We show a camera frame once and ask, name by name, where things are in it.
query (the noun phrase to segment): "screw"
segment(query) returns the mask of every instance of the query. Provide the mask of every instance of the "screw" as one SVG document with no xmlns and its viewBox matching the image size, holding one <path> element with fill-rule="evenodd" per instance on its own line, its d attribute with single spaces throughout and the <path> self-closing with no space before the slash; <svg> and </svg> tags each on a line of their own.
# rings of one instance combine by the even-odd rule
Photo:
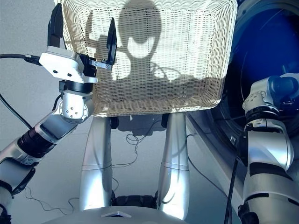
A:
<svg viewBox="0 0 299 224">
<path fill-rule="evenodd" d="M 230 142 L 235 145 L 236 138 L 234 136 L 230 137 Z"/>
</svg>

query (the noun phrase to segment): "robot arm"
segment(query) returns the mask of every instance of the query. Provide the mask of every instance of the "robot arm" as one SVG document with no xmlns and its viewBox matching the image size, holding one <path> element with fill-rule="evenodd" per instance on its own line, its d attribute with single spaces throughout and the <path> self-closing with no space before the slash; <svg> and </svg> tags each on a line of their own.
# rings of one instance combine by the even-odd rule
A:
<svg viewBox="0 0 299 224">
<path fill-rule="evenodd" d="M 40 63 L 45 64 L 45 61 L 47 58 L 42 55 Z M 95 76 L 95 67 L 92 65 L 87 67 L 92 71 L 91 75 Z M 0 152 L 0 204 L 5 213 L 9 213 L 12 197 L 24 190 L 34 175 L 35 166 L 62 139 L 72 133 L 78 124 L 83 123 L 93 113 L 92 83 L 64 80 L 59 82 L 59 89 L 63 100 L 58 109 Z"/>
<path fill-rule="evenodd" d="M 279 120 L 281 106 L 298 96 L 299 75 L 284 74 L 255 82 L 243 104 L 247 125 L 239 155 L 248 167 L 238 212 L 243 224 L 299 222 L 299 188 L 286 173 L 294 149 Z"/>
<path fill-rule="evenodd" d="M 59 48 L 63 36 L 61 4 L 57 4 L 48 26 L 48 48 L 39 63 L 59 82 L 63 100 L 24 135 L 0 151 L 0 222 L 10 223 L 9 209 L 14 195 L 26 187 L 35 173 L 35 166 L 62 139 L 72 133 L 78 124 L 89 118 L 94 110 L 93 83 L 96 66 L 111 70 L 115 61 L 117 40 L 112 19 L 107 48 L 108 60 L 95 61 L 87 55 Z"/>
</svg>

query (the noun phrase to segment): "black cable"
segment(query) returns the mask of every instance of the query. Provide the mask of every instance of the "black cable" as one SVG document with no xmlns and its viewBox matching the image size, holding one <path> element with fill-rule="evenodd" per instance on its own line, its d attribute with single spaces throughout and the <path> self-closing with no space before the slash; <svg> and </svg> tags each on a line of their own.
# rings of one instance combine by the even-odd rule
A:
<svg viewBox="0 0 299 224">
<path fill-rule="evenodd" d="M 116 181 L 116 183 L 117 183 L 117 187 L 113 190 L 113 191 L 116 191 L 117 189 L 118 189 L 118 187 L 119 187 L 119 185 L 120 185 L 120 183 L 118 182 L 118 180 L 116 180 L 114 177 L 112 177 L 112 179 L 113 180 L 115 180 Z"/>
<path fill-rule="evenodd" d="M 134 162 L 136 162 L 137 158 L 138 158 L 138 152 L 137 152 L 137 149 L 138 149 L 138 146 L 139 146 L 139 143 L 142 142 L 146 136 L 148 136 L 149 132 L 151 131 L 152 127 L 158 123 L 158 122 L 161 122 L 160 120 L 157 120 L 157 121 L 154 121 L 152 123 L 152 125 L 149 127 L 148 131 L 146 132 L 146 134 L 142 137 L 142 138 L 137 138 L 136 135 L 133 135 L 133 134 L 127 134 L 126 136 L 126 141 L 128 144 L 132 145 L 132 146 L 135 146 L 134 148 L 134 153 L 136 154 L 136 157 L 135 159 L 132 161 L 132 162 L 128 162 L 128 163 L 120 163 L 120 164 L 114 164 L 112 165 L 113 168 L 123 168 L 123 167 L 128 167 L 130 165 L 132 165 Z"/>
<path fill-rule="evenodd" d="M 188 160 L 190 164 L 193 166 L 193 168 L 200 174 L 202 175 L 207 181 L 209 181 L 214 187 L 216 187 L 226 198 L 228 197 L 223 190 L 221 190 L 216 184 L 214 184 L 209 178 L 207 178 L 202 172 L 200 172 L 197 167 L 193 164 L 191 161 L 190 157 L 188 156 Z"/>
<path fill-rule="evenodd" d="M 228 192 L 228 201 L 226 204 L 226 210 L 225 210 L 225 217 L 224 217 L 224 224 L 228 224 L 228 220 L 231 216 L 231 201 L 232 201 L 232 196 L 233 196 L 233 190 L 234 190 L 234 183 L 235 183 L 235 174 L 237 171 L 237 166 L 238 166 L 238 158 L 236 156 L 235 162 L 234 162 L 234 167 L 233 167 L 233 172 L 232 172 L 232 178 L 230 180 L 230 186 L 229 186 L 229 192 Z"/>
<path fill-rule="evenodd" d="M 3 98 L 1 94 L 0 100 L 4 104 L 4 106 L 6 106 L 11 111 L 11 113 L 14 114 L 14 116 L 16 116 L 24 125 L 26 125 L 27 128 L 32 128 L 31 125 L 21 115 L 19 115 L 18 112 L 11 107 L 11 105 L 9 105 L 9 103 Z"/>
<path fill-rule="evenodd" d="M 21 59 L 25 59 L 25 61 L 27 62 L 39 64 L 38 56 L 20 55 L 20 54 L 0 54 L 0 58 L 21 58 Z M 11 107 L 11 105 L 9 105 L 9 103 L 3 98 L 1 94 L 0 94 L 0 100 L 24 125 L 27 126 L 27 128 L 29 129 L 32 128 L 31 125 L 21 115 L 19 115 L 18 112 Z"/>
<path fill-rule="evenodd" d="M 26 188 L 28 188 L 29 189 L 29 194 L 30 194 L 30 197 L 28 197 L 27 196 L 27 190 L 26 190 Z M 53 208 L 49 203 L 47 203 L 47 202 L 45 202 L 45 201 L 42 201 L 42 200 L 39 200 L 39 199 L 36 199 L 36 198 L 34 198 L 33 196 L 32 196 L 32 193 L 31 193 L 31 188 L 30 187 L 26 187 L 25 188 L 25 197 L 27 198 L 27 199 L 30 199 L 30 200 L 34 200 L 34 201 L 38 201 L 40 204 L 41 204 L 41 206 L 42 206 L 42 209 L 44 210 L 44 211 L 53 211 L 53 210 L 59 210 L 62 214 L 64 214 L 64 215 L 70 215 L 70 214 L 72 214 L 73 212 L 74 212 L 74 210 L 75 210 L 75 208 L 74 208 L 74 206 L 72 205 L 72 203 L 71 203 L 71 200 L 73 200 L 73 199 L 79 199 L 78 197 L 72 197 L 72 198 L 70 198 L 69 200 L 68 200 L 68 203 L 70 204 L 70 206 L 71 206 L 71 213 L 70 214 L 66 214 L 66 213 L 64 213 L 63 211 L 62 211 L 62 209 L 65 209 L 65 208 Z M 45 207 L 44 207 L 44 205 L 43 205 L 43 203 L 44 204 L 46 204 L 46 205 L 48 205 L 49 207 L 50 207 L 50 209 L 45 209 Z"/>
<path fill-rule="evenodd" d="M 59 100 L 59 98 L 62 99 L 62 94 L 60 94 L 56 99 L 55 99 L 55 102 L 54 102 L 54 105 L 53 105 L 53 108 L 52 108 L 52 111 L 56 109 L 56 106 L 57 106 L 57 102 Z"/>
<path fill-rule="evenodd" d="M 25 55 L 20 55 L 20 54 L 0 54 L 0 58 L 21 58 L 21 59 L 24 59 Z"/>
</svg>

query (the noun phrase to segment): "silver robot leg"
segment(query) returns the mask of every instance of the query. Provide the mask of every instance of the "silver robot leg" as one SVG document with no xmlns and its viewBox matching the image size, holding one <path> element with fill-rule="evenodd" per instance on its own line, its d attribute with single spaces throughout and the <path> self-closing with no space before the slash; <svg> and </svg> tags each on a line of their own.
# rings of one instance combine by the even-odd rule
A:
<svg viewBox="0 0 299 224">
<path fill-rule="evenodd" d="M 80 210 L 111 205 L 112 162 L 110 118 L 93 118 L 85 147 L 80 186 Z"/>
<path fill-rule="evenodd" d="M 185 113 L 171 113 L 160 168 L 158 209 L 184 220 L 189 207 L 189 184 Z"/>
</svg>

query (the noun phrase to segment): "wicker basket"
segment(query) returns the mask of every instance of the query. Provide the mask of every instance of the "wicker basket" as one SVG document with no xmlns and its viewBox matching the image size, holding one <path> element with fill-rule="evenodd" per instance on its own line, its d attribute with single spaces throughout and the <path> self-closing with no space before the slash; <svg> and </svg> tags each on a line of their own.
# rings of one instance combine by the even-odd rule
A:
<svg viewBox="0 0 299 224">
<path fill-rule="evenodd" d="M 115 19 L 112 72 L 98 69 L 94 116 L 194 111 L 221 99 L 236 0 L 55 0 L 67 49 L 97 60 Z"/>
</svg>

